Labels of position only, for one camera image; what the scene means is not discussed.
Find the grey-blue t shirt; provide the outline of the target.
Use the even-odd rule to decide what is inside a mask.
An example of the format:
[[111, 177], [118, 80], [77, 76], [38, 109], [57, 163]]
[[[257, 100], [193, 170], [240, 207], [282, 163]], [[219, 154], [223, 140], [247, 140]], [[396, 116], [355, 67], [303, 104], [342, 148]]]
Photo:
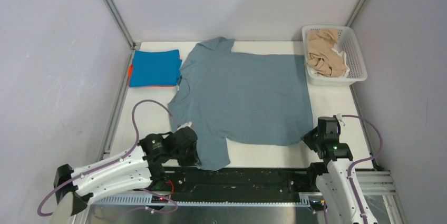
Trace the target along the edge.
[[196, 44], [168, 104], [172, 127], [192, 124], [204, 170], [230, 163], [227, 140], [288, 146], [314, 127], [304, 57], [233, 52], [234, 42]]

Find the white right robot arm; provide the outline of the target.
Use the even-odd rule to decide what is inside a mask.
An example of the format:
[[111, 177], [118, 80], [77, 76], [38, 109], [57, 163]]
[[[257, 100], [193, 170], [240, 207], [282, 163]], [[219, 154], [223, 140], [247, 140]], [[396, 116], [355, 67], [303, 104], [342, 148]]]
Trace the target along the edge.
[[361, 190], [354, 161], [347, 143], [340, 142], [341, 125], [338, 116], [322, 116], [317, 126], [302, 136], [302, 141], [314, 151], [320, 162], [307, 168], [307, 186], [320, 191], [324, 198], [325, 220], [335, 223], [378, 223]]

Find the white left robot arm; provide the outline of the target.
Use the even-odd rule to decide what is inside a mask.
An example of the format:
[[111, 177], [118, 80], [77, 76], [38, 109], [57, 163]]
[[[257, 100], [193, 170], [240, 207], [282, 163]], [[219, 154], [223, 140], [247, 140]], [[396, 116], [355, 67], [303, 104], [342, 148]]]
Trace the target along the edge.
[[56, 202], [72, 193], [71, 215], [75, 215], [117, 193], [136, 189], [159, 191], [168, 183], [163, 167], [167, 161], [176, 160], [182, 167], [199, 162], [197, 139], [195, 131], [184, 125], [174, 132], [149, 134], [131, 148], [84, 167], [62, 165], [54, 179]]

